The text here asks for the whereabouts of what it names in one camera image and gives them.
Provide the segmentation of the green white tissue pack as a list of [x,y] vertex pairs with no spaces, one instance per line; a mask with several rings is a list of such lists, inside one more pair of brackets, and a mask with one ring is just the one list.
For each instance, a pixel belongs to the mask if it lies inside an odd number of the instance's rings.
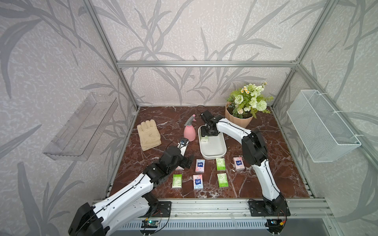
[[182,188],[182,174],[173,175],[172,188]]

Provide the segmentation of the aluminium cage frame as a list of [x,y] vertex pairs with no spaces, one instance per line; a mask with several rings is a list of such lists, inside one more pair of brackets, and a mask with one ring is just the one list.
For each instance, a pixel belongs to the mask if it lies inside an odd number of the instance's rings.
[[[312,192],[345,236],[378,233],[377,1],[90,1],[136,105],[224,105],[267,83]],[[288,110],[316,89],[360,146],[309,143]]]

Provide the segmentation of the clear acrylic wall shelf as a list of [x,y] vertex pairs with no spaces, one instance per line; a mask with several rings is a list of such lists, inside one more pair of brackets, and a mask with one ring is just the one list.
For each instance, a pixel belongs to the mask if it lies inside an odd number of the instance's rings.
[[90,93],[43,154],[53,160],[87,161],[118,105],[115,95]]

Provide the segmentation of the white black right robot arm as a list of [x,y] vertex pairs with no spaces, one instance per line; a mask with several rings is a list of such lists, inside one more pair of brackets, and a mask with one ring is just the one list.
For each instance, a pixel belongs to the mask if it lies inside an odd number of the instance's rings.
[[224,133],[241,144],[243,157],[253,167],[260,182],[265,210],[273,213],[280,208],[285,199],[274,181],[260,131],[242,128],[221,115],[213,116],[208,110],[202,112],[200,117],[205,123],[201,129],[202,136]]

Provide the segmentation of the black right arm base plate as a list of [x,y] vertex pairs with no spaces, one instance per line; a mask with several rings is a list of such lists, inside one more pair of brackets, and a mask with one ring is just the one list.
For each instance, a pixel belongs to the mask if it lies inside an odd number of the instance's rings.
[[277,198],[274,201],[268,199],[255,200],[249,199],[248,206],[251,216],[259,217],[278,217],[291,216],[285,199]]

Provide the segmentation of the pink spray bottle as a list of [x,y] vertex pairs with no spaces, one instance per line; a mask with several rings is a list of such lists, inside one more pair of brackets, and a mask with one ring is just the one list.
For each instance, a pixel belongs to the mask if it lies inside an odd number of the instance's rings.
[[193,114],[185,123],[184,138],[188,139],[189,142],[194,141],[196,138],[195,128],[192,125],[192,122],[195,121],[195,114]]

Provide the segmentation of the cream fabric work glove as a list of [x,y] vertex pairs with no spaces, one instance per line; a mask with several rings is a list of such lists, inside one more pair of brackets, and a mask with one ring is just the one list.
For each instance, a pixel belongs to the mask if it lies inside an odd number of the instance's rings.
[[161,145],[161,136],[155,120],[142,122],[137,126],[140,144],[143,151]]

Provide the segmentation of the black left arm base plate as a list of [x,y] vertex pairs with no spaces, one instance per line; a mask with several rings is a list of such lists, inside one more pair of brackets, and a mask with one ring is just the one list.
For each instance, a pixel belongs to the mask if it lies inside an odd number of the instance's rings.
[[171,201],[158,201],[150,206],[146,213],[146,217],[170,217],[171,209]]

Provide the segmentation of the green circuit board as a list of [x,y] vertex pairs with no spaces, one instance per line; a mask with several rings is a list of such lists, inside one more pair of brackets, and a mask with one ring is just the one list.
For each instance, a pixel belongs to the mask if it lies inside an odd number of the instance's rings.
[[157,229],[159,227],[160,221],[159,220],[143,220],[141,227],[143,230],[145,229]]

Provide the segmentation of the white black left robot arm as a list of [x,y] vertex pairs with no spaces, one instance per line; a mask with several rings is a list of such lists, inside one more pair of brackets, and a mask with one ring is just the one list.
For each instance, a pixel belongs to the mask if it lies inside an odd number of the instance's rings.
[[158,209],[153,189],[168,180],[177,167],[189,169],[194,156],[185,156],[184,145],[168,147],[159,160],[148,165],[131,183],[94,205],[83,204],[68,229],[70,236],[110,236],[130,221],[151,216]]

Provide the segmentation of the beige pot with flowers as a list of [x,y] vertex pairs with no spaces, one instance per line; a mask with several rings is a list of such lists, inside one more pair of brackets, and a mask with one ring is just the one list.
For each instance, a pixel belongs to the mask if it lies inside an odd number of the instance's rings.
[[252,119],[258,118],[258,113],[270,114],[268,103],[272,96],[264,96],[266,82],[260,85],[247,84],[233,91],[227,99],[225,117],[232,123],[246,128]]

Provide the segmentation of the white oval storage box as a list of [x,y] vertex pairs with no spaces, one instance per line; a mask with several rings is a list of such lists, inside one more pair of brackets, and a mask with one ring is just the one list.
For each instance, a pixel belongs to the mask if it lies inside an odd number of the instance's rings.
[[200,142],[200,139],[201,139],[200,128],[198,129],[198,137],[199,137],[200,152],[203,158],[206,160],[224,158],[227,152],[227,147],[226,147],[223,133],[220,132],[218,136],[209,137],[209,143],[203,144]]

